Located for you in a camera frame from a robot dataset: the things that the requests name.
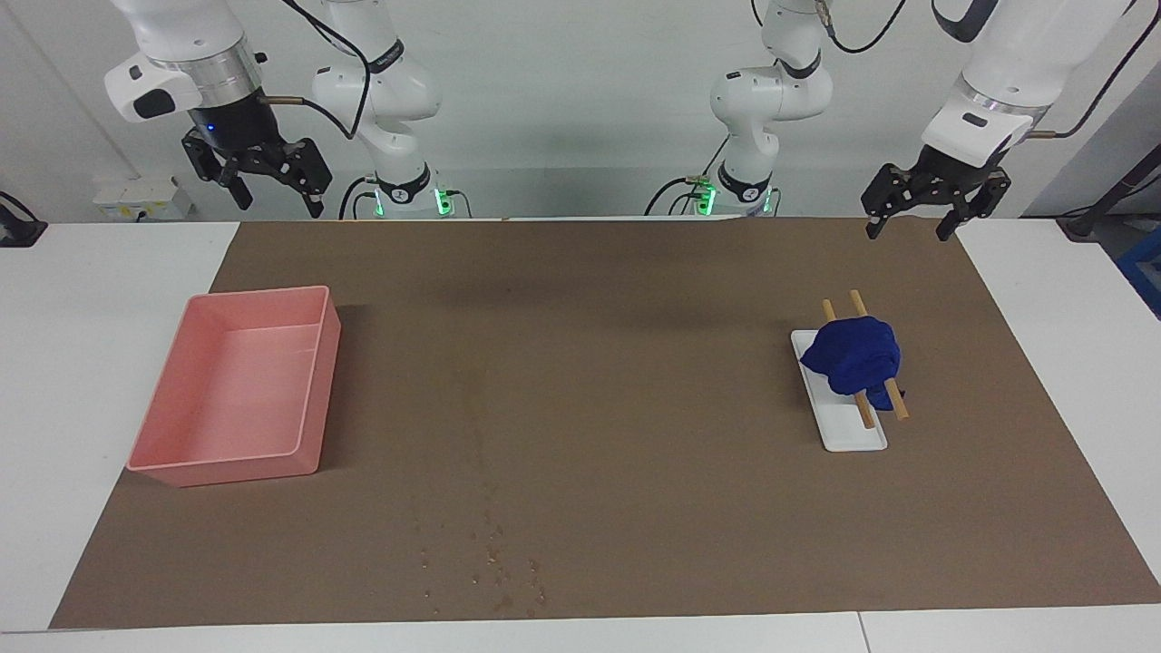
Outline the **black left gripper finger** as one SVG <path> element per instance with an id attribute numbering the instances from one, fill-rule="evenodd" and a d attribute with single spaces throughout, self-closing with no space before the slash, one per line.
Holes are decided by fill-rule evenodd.
<path id="1" fill-rule="evenodd" d="M 861 206 L 868 218 L 865 227 L 868 239 L 878 239 L 888 218 L 915 207 L 909 181 L 911 173 L 892 162 L 885 162 L 866 191 L 863 191 Z"/>
<path id="2" fill-rule="evenodd" d="M 950 210 L 936 228 L 939 241 L 950 241 L 958 228 L 972 218 L 988 218 L 998 207 L 1011 185 L 1011 178 L 1005 171 L 991 171 L 973 198 L 967 199 L 962 191 L 954 191 Z"/>

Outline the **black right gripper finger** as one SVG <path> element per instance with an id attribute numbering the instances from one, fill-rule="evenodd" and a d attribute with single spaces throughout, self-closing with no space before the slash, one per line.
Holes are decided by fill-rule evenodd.
<path id="1" fill-rule="evenodd" d="M 312 138 L 271 141 L 267 164 L 274 181 L 293 189 L 302 199 L 309 218 L 319 218 L 324 211 L 324 195 L 332 182 L 332 173 Z"/>
<path id="2" fill-rule="evenodd" d="M 253 198 L 246 182 L 238 177 L 237 162 L 231 156 L 228 156 L 226 162 L 221 162 L 219 155 L 200 135 L 199 129 L 189 129 L 181 138 L 181 145 L 200 180 L 216 182 L 221 189 L 228 191 L 240 210 L 248 210 Z"/>

